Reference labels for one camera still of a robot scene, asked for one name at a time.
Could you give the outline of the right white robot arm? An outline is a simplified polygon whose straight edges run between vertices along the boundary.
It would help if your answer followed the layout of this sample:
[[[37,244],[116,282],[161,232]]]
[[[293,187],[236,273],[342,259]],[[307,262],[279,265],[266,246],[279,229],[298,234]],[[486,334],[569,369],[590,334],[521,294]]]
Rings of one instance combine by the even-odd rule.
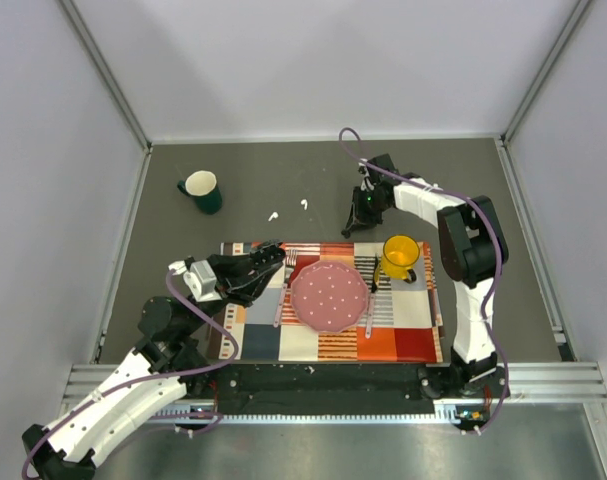
[[[410,213],[437,229],[441,264],[454,282],[457,331],[451,349],[450,384],[470,396],[497,369],[497,348],[489,330],[497,278],[509,258],[492,201],[449,192],[414,175],[398,172],[388,154],[359,160],[361,184],[353,189],[344,238],[383,222],[383,213]]]

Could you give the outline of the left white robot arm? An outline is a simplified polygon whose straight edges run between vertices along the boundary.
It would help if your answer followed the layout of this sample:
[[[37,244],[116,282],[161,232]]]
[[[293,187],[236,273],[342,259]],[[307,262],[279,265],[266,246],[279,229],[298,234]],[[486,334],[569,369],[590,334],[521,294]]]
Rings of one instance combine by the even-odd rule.
[[[194,333],[229,305],[251,306],[283,267],[278,240],[243,255],[187,257],[168,267],[166,296],[143,306],[141,339],[113,372],[67,414],[22,435],[25,479],[91,479],[139,427],[164,407],[209,387],[211,372],[227,366],[205,360]]]

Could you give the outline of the yellow transparent mug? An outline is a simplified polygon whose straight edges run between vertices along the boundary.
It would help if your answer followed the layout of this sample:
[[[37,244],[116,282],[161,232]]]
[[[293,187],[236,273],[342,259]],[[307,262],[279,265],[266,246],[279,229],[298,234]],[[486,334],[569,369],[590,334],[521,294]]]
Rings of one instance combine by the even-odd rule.
[[[412,284],[417,280],[414,266],[420,256],[421,249],[413,238],[394,235],[384,242],[381,270],[390,279]]]

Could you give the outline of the pink dotted plate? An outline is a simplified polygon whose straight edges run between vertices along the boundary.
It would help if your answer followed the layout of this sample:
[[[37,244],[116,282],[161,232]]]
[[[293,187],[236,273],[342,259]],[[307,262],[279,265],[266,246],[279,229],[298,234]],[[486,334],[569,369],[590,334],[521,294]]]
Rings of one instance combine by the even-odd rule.
[[[359,322],[368,298],[369,287],[355,268],[318,261],[296,276],[290,303],[298,321],[315,332],[341,333]]]

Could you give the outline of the dark green mug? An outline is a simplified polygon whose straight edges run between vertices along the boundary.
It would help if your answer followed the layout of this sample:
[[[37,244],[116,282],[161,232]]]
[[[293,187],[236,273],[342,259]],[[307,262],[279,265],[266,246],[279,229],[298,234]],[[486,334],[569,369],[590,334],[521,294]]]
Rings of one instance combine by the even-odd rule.
[[[185,180],[180,180],[177,188],[204,214],[213,215],[222,208],[223,200],[217,177],[211,171],[196,171]]]

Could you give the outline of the pink handled fork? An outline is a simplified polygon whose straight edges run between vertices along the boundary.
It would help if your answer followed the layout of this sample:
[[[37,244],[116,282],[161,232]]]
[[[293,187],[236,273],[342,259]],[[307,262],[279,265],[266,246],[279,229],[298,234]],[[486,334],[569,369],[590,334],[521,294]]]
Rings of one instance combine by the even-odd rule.
[[[285,255],[284,262],[284,279],[281,285],[279,301],[275,312],[273,327],[278,328],[281,324],[282,311],[284,308],[285,297],[290,283],[290,278],[296,269],[298,251],[296,249],[288,249]]]

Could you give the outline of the pink handled knife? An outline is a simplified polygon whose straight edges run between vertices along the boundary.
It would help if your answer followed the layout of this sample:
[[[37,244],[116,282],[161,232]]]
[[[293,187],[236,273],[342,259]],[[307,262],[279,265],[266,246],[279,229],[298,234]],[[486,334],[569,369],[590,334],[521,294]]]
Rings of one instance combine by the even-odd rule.
[[[379,261],[378,256],[375,256],[373,274],[372,274],[372,279],[371,279],[371,284],[370,284],[370,294],[369,294],[369,299],[368,299],[368,310],[367,310],[366,327],[365,327],[365,338],[366,339],[370,339],[372,336],[376,292],[378,290],[379,277],[380,277],[380,261]]]

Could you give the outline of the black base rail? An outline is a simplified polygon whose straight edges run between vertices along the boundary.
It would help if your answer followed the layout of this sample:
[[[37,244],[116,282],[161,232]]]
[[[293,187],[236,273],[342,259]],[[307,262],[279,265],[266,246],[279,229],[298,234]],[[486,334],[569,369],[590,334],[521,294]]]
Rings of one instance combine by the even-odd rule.
[[[446,364],[229,364],[187,376],[163,414],[218,411],[243,423],[484,422],[509,404],[607,401],[594,363],[513,363],[460,384]]]

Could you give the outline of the left aluminium frame post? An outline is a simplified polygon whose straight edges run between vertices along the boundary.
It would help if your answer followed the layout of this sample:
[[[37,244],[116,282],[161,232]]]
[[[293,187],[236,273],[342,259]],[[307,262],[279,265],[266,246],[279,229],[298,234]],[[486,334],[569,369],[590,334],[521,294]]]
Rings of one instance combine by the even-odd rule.
[[[137,119],[134,110],[130,106],[130,103],[113,74],[112,69],[102,54],[100,47],[83,18],[76,2],[72,0],[56,0],[55,3],[61,10],[77,40],[87,54],[99,80],[107,91],[108,96],[126,127],[139,146],[144,151],[149,151],[152,147],[152,142],[144,132],[141,123]]]

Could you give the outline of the aluminium frame post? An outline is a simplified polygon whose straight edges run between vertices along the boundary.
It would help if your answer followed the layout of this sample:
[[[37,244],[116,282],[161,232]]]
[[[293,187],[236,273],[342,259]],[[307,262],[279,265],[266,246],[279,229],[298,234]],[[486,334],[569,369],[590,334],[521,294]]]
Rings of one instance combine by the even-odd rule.
[[[574,3],[560,33],[556,36],[534,79],[527,88],[504,133],[501,135],[501,143],[504,148],[507,148],[516,137],[529,111],[568,48],[571,40],[588,16],[593,4],[593,0],[579,0]]]
[[[107,91],[108,96],[126,127],[139,146],[144,151],[149,151],[152,147],[152,142],[144,132],[141,123],[137,119],[134,110],[130,106],[130,103],[113,74],[112,69],[102,54],[100,47],[83,18],[76,2],[72,0],[56,0],[55,3],[61,10],[77,40],[87,54],[99,80]]]

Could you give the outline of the right aluminium frame post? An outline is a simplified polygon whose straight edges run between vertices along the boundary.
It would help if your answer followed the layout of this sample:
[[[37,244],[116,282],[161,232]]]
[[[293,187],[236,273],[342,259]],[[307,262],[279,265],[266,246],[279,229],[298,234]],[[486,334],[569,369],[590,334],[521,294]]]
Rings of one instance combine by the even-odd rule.
[[[516,137],[529,111],[568,48],[571,40],[588,16],[593,4],[593,0],[579,0],[574,3],[560,33],[556,36],[534,79],[527,88],[504,133],[501,135],[501,143],[504,148],[507,148]]]

